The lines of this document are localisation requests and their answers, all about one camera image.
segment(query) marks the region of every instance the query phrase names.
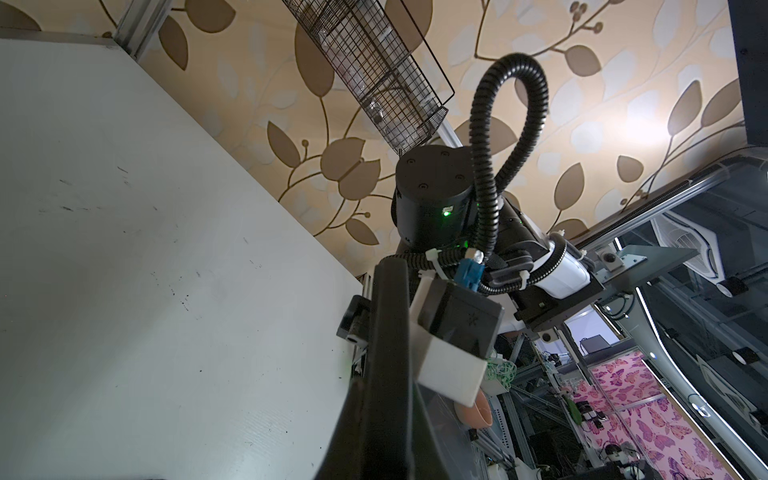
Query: brown leaf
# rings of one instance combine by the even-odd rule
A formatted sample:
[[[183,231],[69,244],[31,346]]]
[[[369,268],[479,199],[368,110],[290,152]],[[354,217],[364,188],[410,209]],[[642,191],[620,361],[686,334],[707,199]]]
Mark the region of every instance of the brown leaf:
[[[270,122],[266,125],[266,139],[270,142],[270,148],[285,165],[296,168],[301,164],[301,155],[296,145],[280,127]]]
[[[584,192],[584,169],[581,164],[572,165],[562,174],[554,188],[554,205],[558,210],[572,207]]]
[[[690,125],[701,111],[701,84],[694,80],[688,85],[672,108],[667,122],[670,135],[677,135]]]
[[[158,32],[160,43],[163,50],[168,54],[171,60],[182,70],[187,70],[189,61],[189,46],[187,45],[187,36],[184,30],[172,17],[166,17],[163,26]]]
[[[296,51],[296,66],[299,67],[304,84],[318,97],[324,97],[333,86],[333,67],[301,25],[296,25],[293,47]]]
[[[510,203],[510,204],[512,204],[512,205],[514,205],[514,206],[515,206],[515,208],[517,208],[518,210],[520,210],[520,209],[521,209],[521,208],[520,208],[520,200],[518,200],[518,198],[517,198],[515,195],[512,195],[512,194],[510,194],[510,193],[509,193],[509,192],[507,192],[506,190],[504,190],[504,192],[502,193],[502,195],[504,195],[504,198],[506,198],[507,200],[509,200],[509,203]]]
[[[739,102],[741,102],[741,88],[737,78],[725,87],[722,87],[712,97],[710,103],[704,108],[704,113],[701,114],[701,126],[709,127],[723,120],[736,108]]]
[[[584,45],[574,45],[566,50],[565,62],[579,77],[590,77],[602,69],[598,56]]]
[[[627,157],[626,155],[619,155],[619,158],[616,160],[616,169],[619,172],[621,181],[629,184],[640,178],[644,167],[639,160]]]
[[[349,235],[352,236],[355,240],[359,241],[363,245],[378,245],[379,240],[376,238],[376,235],[373,234],[370,228],[368,228],[368,225],[365,225],[360,220],[357,220],[356,218],[350,218],[346,221],[346,231],[349,232]]]
[[[395,27],[398,35],[402,38],[402,41],[406,44],[406,48],[409,51],[414,51],[422,44],[422,36],[419,32],[427,35],[429,25],[432,23],[432,0],[403,0],[408,10],[402,7],[401,0],[392,0],[387,2],[384,7],[384,12],[389,17],[389,21],[392,26]]]
[[[235,19],[235,9],[226,0],[187,0],[184,7],[192,25],[206,33],[218,33]]]
[[[458,139],[463,145],[469,145],[469,120],[459,125],[455,130]],[[517,143],[518,136],[503,121],[491,117],[491,155],[496,155],[506,147]]]
[[[326,147],[320,158],[320,171],[328,180],[338,181],[360,162],[366,141],[356,137],[341,138]]]
[[[528,92],[525,91],[525,85],[519,78],[515,79],[515,93],[518,94],[518,98],[526,107],[528,106]]]
[[[0,2],[0,28],[40,31],[40,25],[18,8]]]
[[[347,200],[368,197],[376,187],[381,171],[381,162],[378,160],[358,163],[339,180],[339,193]]]
[[[570,240],[587,231],[587,226],[577,218],[569,218],[552,227],[551,231],[556,232],[558,230],[565,230],[565,238]]]

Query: ceiling air conditioner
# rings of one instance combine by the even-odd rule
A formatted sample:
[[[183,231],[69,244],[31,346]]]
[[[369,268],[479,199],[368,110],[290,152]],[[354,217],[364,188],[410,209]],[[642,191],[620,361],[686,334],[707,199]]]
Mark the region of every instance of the ceiling air conditioner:
[[[712,230],[672,211],[652,218],[650,225],[660,246],[699,250],[698,255],[685,263],[688,268],[716,285],[726,279],[717,235]]]
[[[699,368],[701,369],[701,373],[704,376],[704,380],[707,381],[707,384],[723,397],[723,400],[725,400],[728,405],[732,406],[739,415],[755,428],[755,430],[762,433],[760,422],[750,414],[757,410],[755,404],[750,402],[746,397],[741,395],[738,390],[733,388],[733,386],[717,373],[706,360],[696,355],[696,361],[699,364]]]

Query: linear led light strip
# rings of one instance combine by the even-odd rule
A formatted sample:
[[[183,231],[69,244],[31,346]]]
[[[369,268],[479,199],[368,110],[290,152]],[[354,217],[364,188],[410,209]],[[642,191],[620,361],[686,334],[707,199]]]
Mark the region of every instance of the linear led light strip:
[[[619,243],[619,241],[618,241],[618,238],[616,239],[616,244],[617,245],[621,245]],[[664,342],[661,341],[661,337],[659,336],[659,331],[656,329],[656,323],[654,322],[653,317],[650,316],[650,310],[648,309],[648,305],[646,305],[646,303],[645,303],[645,298],[643,298],[643,294],[640,292],[640,288],[635,287],[634,290],[635,290],[635,293],[637,294],[637,298],[640,299],[640,305],[643,306],[643,311],[645,312],[645,316],[648,318],[648,322],[650,323],[650,327],[651,327],[651,329],[653,329],[654,335],[656,336],[656,340],[658,340],[659,345],[661,346],[661,349],[664,351],[664,355],[667,356],[667,358],[672,363],[672,366],[677,370],[677,372],[680,374],[680,376],[683,377],[683,380],[685,380],[685,383],[688,384],[690,389],[693,390],[696,393],[696,395],[698,395],[700,398],[704,399],[704,397],[701,395],[701,393],[698,390],[696,390],[696,387],[694,387],[693,384],[691,384],[691,382],[688,380],[688,378],[683,374],[683,371],[680,370],[680,367],[677,366],[677,364],[674,362],[674,360],[672,360],[672,355],[670,355],[670,353],[667,351],[667,347],[664,346]],[[723,417],[720,416],[720,413],[718,413],[717,410],[714,407],[712,407],[709,403],[707,403],[707,406],[709,406],[709,410],[730,430],[730,432],[733,433],[733,435],[737,439],[739,439],[739,441],[741,443],[743,443],[743,445],[746,447],[746,449],[749,450],[749,452],[752,455],[754,455],[754,457],[763,466],[763,468],[768,469],[768,465],[766,465],[765,462],[763,462],[763,460],[755,453],[755,451],[752,450],[752,448],[744,441],[744,439],[741,438],[741,436],[736,432],[736,430],[734,430],[733,427],[731,427],[729,425],[729,423],[726,422],[723,419]]]

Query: blue connector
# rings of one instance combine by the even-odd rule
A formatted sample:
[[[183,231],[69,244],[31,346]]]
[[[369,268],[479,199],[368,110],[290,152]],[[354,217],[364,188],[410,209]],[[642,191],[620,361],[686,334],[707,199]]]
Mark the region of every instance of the blue connector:
[[[456,270],[453,281],[476,292],[483,270],[485,270],[485,265],[482,263],[477,263],[471,258],[462,258],[462,261],[458,263],[458,270]]]

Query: white partition wall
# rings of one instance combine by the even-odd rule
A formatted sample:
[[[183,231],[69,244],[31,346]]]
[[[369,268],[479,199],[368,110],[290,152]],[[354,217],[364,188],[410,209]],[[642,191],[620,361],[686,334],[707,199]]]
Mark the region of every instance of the white partition wall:
[[[311,478],[360,284],[116,46],[0,65],[0,478]]]

